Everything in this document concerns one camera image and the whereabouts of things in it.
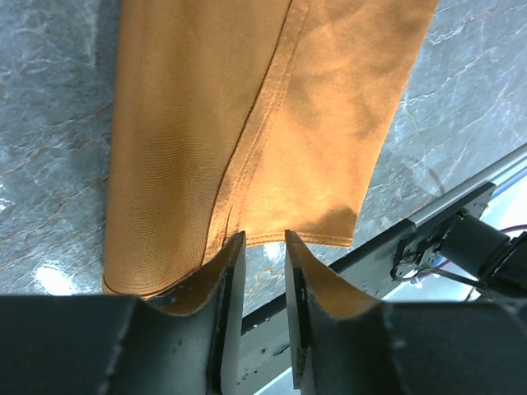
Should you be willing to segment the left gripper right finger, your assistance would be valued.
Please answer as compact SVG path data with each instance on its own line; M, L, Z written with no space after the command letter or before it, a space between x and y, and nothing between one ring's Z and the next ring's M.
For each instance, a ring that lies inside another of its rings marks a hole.
M286 298L294 387L303 394L402 394L383 304L286 231Z

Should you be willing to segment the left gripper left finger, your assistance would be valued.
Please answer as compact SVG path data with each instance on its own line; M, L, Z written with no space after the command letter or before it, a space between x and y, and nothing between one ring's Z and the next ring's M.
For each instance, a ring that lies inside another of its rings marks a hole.
M245 233L167 292L139 300L108 394L233 394L245 287Z

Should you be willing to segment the orange cloth napkin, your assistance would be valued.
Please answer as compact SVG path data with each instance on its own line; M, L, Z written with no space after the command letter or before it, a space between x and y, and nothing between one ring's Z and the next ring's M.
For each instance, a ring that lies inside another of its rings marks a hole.
M245 232L347 247L434 1L125 1L102 287L159 295Z

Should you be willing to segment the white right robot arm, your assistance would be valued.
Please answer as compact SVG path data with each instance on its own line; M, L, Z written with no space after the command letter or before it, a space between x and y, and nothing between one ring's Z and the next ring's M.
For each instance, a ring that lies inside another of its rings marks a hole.
M526 228L511 238L466 209L434 216L397 244L390 275L412 281L434 274L488 299L526 297Z

